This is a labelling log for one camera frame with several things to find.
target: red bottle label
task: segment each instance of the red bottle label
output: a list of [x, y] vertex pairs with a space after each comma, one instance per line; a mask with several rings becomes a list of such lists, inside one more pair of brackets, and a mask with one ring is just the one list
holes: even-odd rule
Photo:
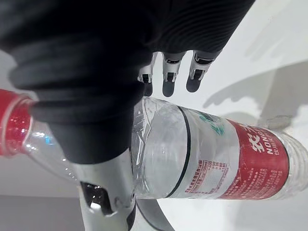
[[262, 128], [230, 121], [240, 145], [236, 177], [221, 199], [266, 199], [276, 194], [289, 174], [289, 157], [282, 142]]

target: red bottle cap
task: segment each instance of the red bottle cap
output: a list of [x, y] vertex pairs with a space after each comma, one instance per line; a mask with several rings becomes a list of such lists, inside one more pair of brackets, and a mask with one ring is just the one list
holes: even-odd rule
[[27, 95], [0, 89], [0, 155], [12, 156], [22, 149], [30, 128]]

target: clear plastic bottle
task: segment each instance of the clear plastic bottle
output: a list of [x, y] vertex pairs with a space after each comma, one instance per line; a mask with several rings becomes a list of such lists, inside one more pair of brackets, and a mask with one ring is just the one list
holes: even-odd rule
[[[26, 95], [0, 90], [0, 155], [26, 154], [78, 184]], [[137, 198], [281, 199], [308, 184], [308, 152], [294, 138], [144, 97], [135, 107]]]
[[0, 156], [26, 154], [52, 174], [79, 184], [48, 125], [28, 113], [34, 101], [6, 90], [0, 90], [0, 100]]

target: white wall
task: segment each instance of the white wall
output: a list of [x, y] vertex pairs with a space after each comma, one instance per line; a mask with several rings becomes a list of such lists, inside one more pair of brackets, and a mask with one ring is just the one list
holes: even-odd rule
[[1, 231], [84, 231], [79, 200], [0, 196]]

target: bottle bottom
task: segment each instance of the bottle bottom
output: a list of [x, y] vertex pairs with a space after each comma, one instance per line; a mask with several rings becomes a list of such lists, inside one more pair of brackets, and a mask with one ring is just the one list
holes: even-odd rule
[[280, 139], [286, 148], [289, 156], [289, 175], [281, 190], [268, 199], [285, 199], [308, 187], [308, 151], [299, 141], [288, 134], [271, 132]]

